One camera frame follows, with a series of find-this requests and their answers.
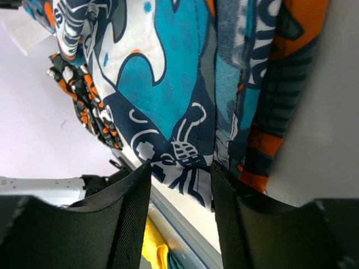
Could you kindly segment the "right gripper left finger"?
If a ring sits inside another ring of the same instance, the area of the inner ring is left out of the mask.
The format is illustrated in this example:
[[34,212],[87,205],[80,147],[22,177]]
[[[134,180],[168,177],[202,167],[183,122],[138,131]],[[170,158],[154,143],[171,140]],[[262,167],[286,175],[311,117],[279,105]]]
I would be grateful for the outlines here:
[[2,268],[139,268],[151,166],[68,207],[34,196],[1,197]]

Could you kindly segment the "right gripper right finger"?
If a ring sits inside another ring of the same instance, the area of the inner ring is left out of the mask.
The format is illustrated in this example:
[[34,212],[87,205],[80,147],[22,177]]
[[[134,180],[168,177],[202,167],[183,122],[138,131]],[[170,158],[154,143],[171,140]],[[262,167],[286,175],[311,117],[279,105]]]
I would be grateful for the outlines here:
[[357,268],[358,200],[321,198],[294,207],[211,166],[224,268]]

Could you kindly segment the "orange black camo shorts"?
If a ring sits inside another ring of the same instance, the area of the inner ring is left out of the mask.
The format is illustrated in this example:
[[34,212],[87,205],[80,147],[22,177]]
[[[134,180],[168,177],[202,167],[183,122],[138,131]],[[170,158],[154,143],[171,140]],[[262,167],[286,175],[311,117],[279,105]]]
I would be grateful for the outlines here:
[[110,110],[100,98],[87,65],[75,67],[66,62],[59,53],[52,54],[49,59],[53,65],[47,71],[47,75],[70,96],[81,125],[104,145],[121,150],[123,143]]

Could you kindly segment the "blue orange patterned shorts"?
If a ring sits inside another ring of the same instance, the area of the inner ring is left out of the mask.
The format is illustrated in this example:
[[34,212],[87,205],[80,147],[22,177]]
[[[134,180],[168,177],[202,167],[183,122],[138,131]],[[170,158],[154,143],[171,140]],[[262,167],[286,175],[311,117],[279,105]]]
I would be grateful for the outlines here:
[[209,210],[210,167],[265,191],[327,1],[23,1],[87,65],[121,141]]

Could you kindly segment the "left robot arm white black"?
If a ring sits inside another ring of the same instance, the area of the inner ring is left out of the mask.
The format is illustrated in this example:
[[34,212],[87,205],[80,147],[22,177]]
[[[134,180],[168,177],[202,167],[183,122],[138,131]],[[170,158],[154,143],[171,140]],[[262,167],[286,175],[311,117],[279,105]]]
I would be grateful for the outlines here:
[[64,179],[24,179],[1,177],[2,196],[34,196],[51,205],[67,207],[127,177],[128,165],[109,161],[118,172],[110,176],[85,174]]

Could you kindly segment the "aluminium mounting rail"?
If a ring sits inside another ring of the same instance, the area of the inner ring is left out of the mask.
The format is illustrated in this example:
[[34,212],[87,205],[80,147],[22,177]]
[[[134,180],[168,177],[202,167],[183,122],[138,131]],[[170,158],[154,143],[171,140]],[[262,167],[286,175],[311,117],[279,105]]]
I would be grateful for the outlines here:
[[151,191],[149,217],[184,268],[223,268],[214,214],[194,202]]

